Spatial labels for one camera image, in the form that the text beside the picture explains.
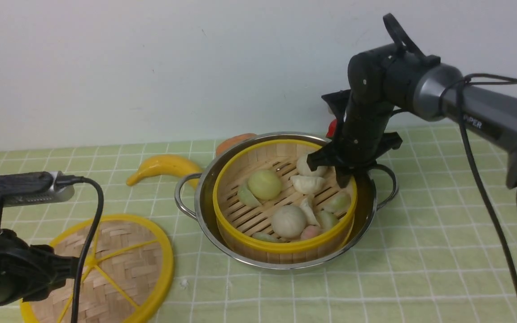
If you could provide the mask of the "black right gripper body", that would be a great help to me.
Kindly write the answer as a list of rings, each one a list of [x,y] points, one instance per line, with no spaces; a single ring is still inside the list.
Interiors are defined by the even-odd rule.
[[[394,112],[394,105],[380,101],[368,105],[347,105],[346,115],[337,121],[332,143],[336,149],[336,166],[351,166],[354,170],[367,169],[390,150],[402,145],[397,132],[386,132]]]

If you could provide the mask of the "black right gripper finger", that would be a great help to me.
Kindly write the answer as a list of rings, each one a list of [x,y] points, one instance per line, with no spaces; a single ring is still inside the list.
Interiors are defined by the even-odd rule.
[[[346,188],[354,178],[354,168],[351,166],[335,166],[335,173],[340,188]]]
[[[307,165],[310,171],[314,172],[320,167],[336,166],[336,149],[333,143],[327,143],[320,149],[307,155]]]

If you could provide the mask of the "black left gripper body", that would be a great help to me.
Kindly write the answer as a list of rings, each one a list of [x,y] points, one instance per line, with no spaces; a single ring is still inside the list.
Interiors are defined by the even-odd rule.
[[[53,247],[29,245],[9,229],[0,231],[0,306],[38,302],[74,279],[79,258],[55,254]]]

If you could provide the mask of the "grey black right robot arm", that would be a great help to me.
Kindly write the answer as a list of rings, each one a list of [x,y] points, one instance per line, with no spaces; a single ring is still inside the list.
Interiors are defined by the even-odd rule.
[[[400,137],[385,129],[401,110],[429,122],[451,119],[505,151],[505,185],[517,189],[517,98],[484,89],[474,78],[517,84],[505,76],[464,76],[435,55],[395,44],[353,56],[347,66],[350,89],[323,96],[337,120],[332,141],[308,155],[308,166],[335,167],[337,183],[345,187],[351,175],[400,147]]]

